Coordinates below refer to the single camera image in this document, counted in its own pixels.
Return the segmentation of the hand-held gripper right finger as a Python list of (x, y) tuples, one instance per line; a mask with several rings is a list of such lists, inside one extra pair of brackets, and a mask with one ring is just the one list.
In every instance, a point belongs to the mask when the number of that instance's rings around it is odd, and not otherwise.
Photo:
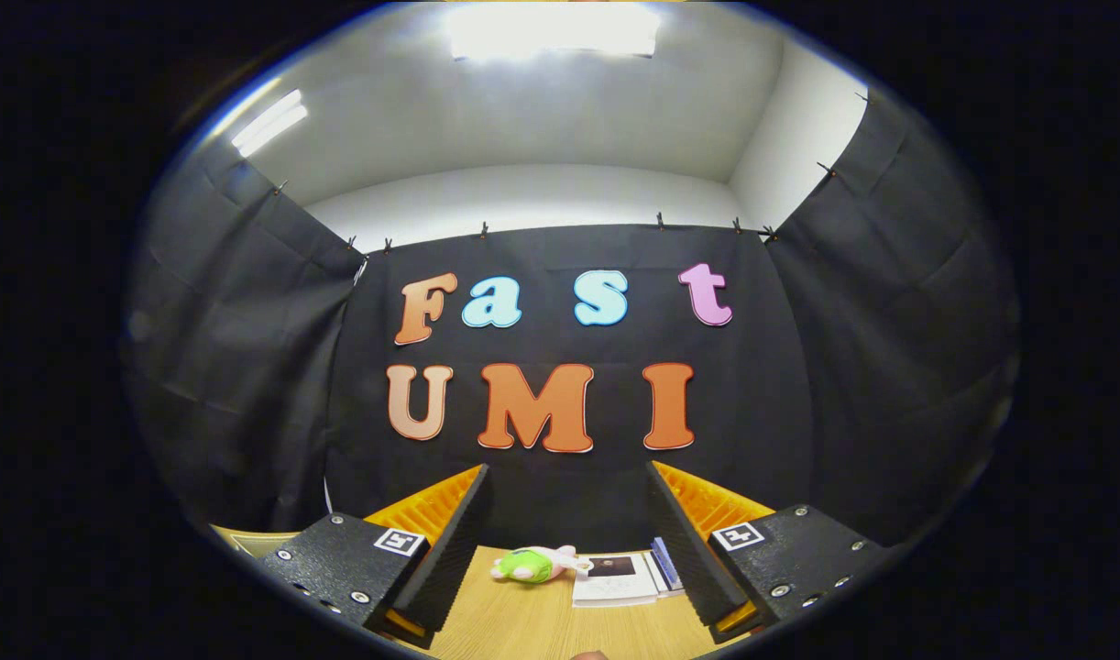
[(890, 556), (818, 506), (774, 511), (660, 461), (647, 475), (653, 526), (716, 643), (786, 628), (877, 576)]

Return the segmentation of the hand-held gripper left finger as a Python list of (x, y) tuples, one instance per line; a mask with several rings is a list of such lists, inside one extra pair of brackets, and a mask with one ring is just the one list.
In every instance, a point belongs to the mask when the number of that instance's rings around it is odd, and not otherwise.
[(364, 519), (325, 517), (267, 552), (264, 571), (351, 628), (429, 648), (489, 517), (488, 474), (480, 464)]

